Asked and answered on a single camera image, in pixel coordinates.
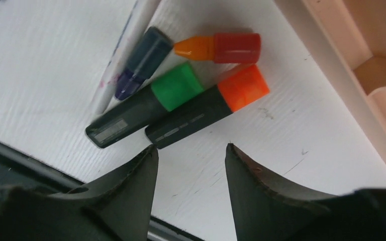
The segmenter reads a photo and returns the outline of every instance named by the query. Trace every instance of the marker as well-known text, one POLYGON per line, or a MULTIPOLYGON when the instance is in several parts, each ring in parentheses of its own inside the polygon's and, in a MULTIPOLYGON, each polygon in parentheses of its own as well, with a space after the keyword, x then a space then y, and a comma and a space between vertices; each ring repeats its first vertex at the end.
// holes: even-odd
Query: marker
POLYGON ((231 115, 270 93, 256 65, 218 83, 146 128, 159 149, 231 115))
POLYGON ((190 64, 180 64, 95 120, 86 135, 98 147, 108 147, 203 91, 190 64))
POLYGON ((115 97, 124 100, 152 77, 172 50, 172 41, 156 27, 150 27, 129 56, 118 79, 115 97))
POLYGON ((110 62, 92 98, 92 113, 102 114, 109 106, 115 95, 116 82, 124 70, 128 56, 146 31, 159 3, 160 0, 137 0, 135 2, 110 62))
POLYGON ((256 33, 195 36, 176 43, 174 51, 191 60, 255 64, 261 53, 261 37, 256 33))

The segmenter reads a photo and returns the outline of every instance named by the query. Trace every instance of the blue object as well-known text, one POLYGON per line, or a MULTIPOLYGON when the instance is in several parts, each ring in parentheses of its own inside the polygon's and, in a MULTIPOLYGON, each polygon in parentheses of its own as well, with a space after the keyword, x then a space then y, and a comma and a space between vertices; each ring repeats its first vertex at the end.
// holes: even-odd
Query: blue object
POLYGON ((150 27, 130 54, 118 78, 115 97, 124 100, 137 92, 172 50, 172 41, 156 27, 150 27))

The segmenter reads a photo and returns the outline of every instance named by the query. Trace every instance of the orange cap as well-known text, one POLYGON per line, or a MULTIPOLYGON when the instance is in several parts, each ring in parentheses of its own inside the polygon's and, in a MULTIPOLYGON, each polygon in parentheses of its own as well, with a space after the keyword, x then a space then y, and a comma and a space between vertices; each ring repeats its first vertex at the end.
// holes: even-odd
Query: orange cap
POLYGON ((214 59, 214 37, 194 36, 174 44, 176 55, 191 60, 214 59))
POLYGON ((232 112, 270 93, 270 89, 254 64, 217 84, 218 90, 232 112))

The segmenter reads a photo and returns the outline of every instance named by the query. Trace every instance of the tabletop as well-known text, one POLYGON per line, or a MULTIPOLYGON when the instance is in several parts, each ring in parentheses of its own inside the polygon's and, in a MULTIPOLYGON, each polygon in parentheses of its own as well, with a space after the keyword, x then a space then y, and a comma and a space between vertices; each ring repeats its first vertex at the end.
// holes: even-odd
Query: tabletop
MULTIPOLYGON (((98 149, 90 102, 134 0, 0 1, 0 141, 82 181, 150 143, 98 149)), ((159 151, 152 215, 205 240, 235 240, 224 167, 234 143, 263 166, 331 194, 386 187, 386 165, 271 0, 162 0, 150 25, 175 41, 253 30, 271 93, 159 151)), ((173 54, 155 75, 184 61, 173 54)), ((192 63, 207 87, 232 65, 192 63)))

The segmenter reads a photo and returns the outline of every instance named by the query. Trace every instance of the white marker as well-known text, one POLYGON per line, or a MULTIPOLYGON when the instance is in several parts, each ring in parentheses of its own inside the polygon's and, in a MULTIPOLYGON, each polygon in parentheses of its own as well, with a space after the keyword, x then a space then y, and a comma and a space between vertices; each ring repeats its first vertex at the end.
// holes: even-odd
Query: white marker
POLYGON ((137 0, 119 37, 113 56, 92 98, 94 114, 102 114, 116 91, 116 83, 137 42, 143 36, 161 0, 137 0))

